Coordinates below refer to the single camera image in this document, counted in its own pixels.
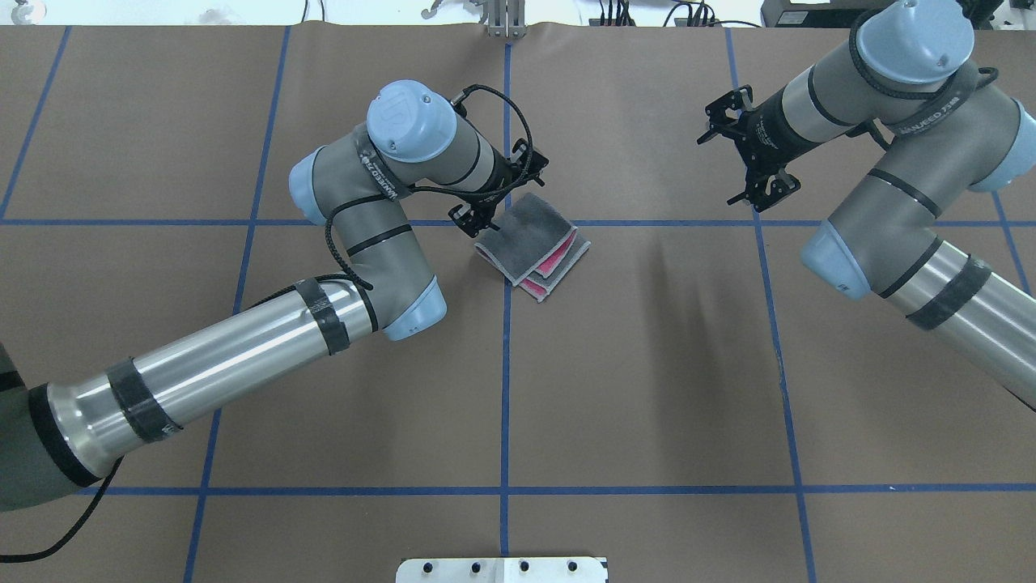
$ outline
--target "cable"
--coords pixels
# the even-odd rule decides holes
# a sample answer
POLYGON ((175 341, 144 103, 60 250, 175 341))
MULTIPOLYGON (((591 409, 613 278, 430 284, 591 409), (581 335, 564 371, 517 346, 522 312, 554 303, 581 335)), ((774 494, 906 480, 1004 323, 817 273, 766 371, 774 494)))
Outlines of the cable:
POLYGON ((1000 69, 995 66, 980 66, 978 71, 984 75, 985 79, 979 81, 978 85, 975 86, 976 91, 992 83, 1000 77, 1000 69))
MULTIPOLYGON (((712 6, 710 6, 709 4, 707 4, 706 2, 703 2, 703 1, 702 2, 683 2, 683 1, 680 1, 680 2, 677 2, 677 5, 673 6, 672 9, 669 10, 668 14, 666 14, 665 22, 662 23, 663 27, 666 27, 666 26, 669 25, 669 19, 672 18, 672 14, 673 14, 673 12, 677 11, 677 8, 679 8, 681 6, 687 6, 687 26, 688 27, 711 26, 711 23, 717 22, 716 21, 716 10, 715 10, 715 8, 713 8, 712 6)), ((740 21, 722 21, 722 22, 740 22, 740 21)))
POLYGON ((669 10, 669 13, 665 16, 665 22, 662 23, 662 28, 669 26, 669 19, 672 18, 672 13, 677 11, 677 8, 681 6, 687 6, 687 22, 691 21, 691 14, 694 13, 694 6, 692 6, 690 2, 677 2, 669 10))
POLYGON ((704 26, 716 26, 717 24, 747 24, 748 26, 754 26, 755 28, 762 28, 761 26, 755 24, 754 22, 748 22, 748 21, 712 21, 704 26))
POLYGON ((335 261, 338 263, 338 266, 342 267, 342 270, 345 271, 345 278, 369 291, 374 289, 374 286, 365 281, 364 278, 356 274, 356 271, 352 270, 349 263, 345 262, 345 259, 342 258, 342 254, 338 252, 338 246, 335 245, 335 237, 332 235, 330 231, 332 225, 335 224, 335 216, 349 206, 352 206, 352 203, 346 202, 345 204, 339 204, 334 210, 330 211, 330 215, 327 216, 327 222, 324 223, 324 240, 327 242, 327 250, 330 251, 330 256, 335 257, 335 261))
POLYGON ((86 507, 85 512, 83 512, 83 516, 79 517, 79 520, 76 521, 76 524, 71 525, 71 528, 68 529, 68 532, 66 532, 65 535, 62 536, 60 541, 55 543, 54 546, 52 546, 50 549, 47 549, 46 551, 40 551, 38 553, 29 553, 26 555, 0 555, 0 563, 38 561, 40 559, 46 559, 47 557, 60 551, 61 547, 64 547, 69 541, 71 541, 71 537, 76 536, 76 533, 79 532, 79 529, 83 528, 83 525, 86 524, 86 521, 90 518, 90 515, 93 514, 93 511, 97 507, 97 504, 100 503, 100 499, 104 498, 105 493, 108 492, 108 487, 112 485, 112 479, 115 478, 115 472, 116 470, 119 469, 119 465, 121 464, 122 464, 121 458, 115 461, 115 465, 112 466, 111 473, 109 473, 108 477, 105 478, 105 482, 102 483, 100 488, 97 489, 97 493, 93 495, 93 500, 90 500, 90 505, 86 507))

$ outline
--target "gray robot arm segment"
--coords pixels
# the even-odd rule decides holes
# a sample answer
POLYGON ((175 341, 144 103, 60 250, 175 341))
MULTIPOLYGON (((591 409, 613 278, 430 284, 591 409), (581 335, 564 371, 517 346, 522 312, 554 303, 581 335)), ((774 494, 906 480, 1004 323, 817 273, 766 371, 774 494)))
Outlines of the gray robot arm segment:
POLYGON ((972 45, 955 2, 901 0, 758 108, 747 87, 712 104, 701 141, 735 138, 748 166, 740 197, 762 211, 798 187, 781 175, 786 163, 861 122, 885 123, 896 139, 803 262, 853 299, 888 299, 1036 409, 1036 300, 931 230, 966 188, 1002 187, 1036 162, 1036 121, 981 80, 972 45), (717 106, 738 105, 739 119, 720 119, 717 106))
POLYGON ((0 512, 89 486, 124 455, 379 329, 402 340, 444 316, 435 275, 399 203, 409 194, 401 184, 430 177, 490 192, 512 183, 513 166, 427 87, 408 82, 403 97, 409 100, 386 89, 381 98, 393 107, 372 105, 366 125, 375 129, 370 140, 377 148, 368 152, 380 161, 374 173, 356 147, 356 132, 366 137, 361 125, 307 156, 289 180, 308 217, 323 224, 335 212, 345 253, 372 288, 344 273, 303 280, 285 294, 74 385, 26 389, 0 347, 0 512), (420 115, 399 123, 400 110, 422 104, 438 108, 431 125, 420 115), (423 135, 428 127, 432 135, 423 135), (398 196, 390 197, 378 178, 396 184, 398 196))

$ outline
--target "gray towel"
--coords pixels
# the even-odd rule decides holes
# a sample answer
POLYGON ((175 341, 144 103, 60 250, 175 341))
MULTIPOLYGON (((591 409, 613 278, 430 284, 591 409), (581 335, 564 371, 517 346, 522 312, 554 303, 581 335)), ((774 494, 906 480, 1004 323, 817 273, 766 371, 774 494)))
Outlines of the gray towel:
POLYGON ((503 272, 512 286, 528 276, 576 230, 575 225, 533 193, 525 193, 494 222, 500 230, 484 230, 474 247, 503 272))
POLYGON ((586 252, 589 247, 589 241, 580 233, 575 232, 575 236, 572 242, 568 245, 565 256, 562 257, 559 261, 551 265, 549 274, 541 274, 541 269, 536 269, 527 278, 522 280, 520 283, 521 288, 528 291, 528 293, 536 298, 536 302, 540 303, 547 299, 557 283, 562 281, 565 273, 569 272, 572 265, 582 257, 582 254, 586 252))

